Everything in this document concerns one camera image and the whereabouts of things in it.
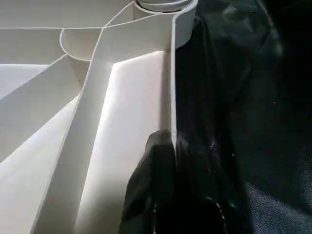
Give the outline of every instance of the black fabric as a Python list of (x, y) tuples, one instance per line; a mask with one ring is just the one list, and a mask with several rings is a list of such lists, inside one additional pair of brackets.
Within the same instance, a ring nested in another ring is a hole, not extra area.
[(311, 5), (202, 0), (176, 52), (178, 137), (228, 233), (312, 233)]

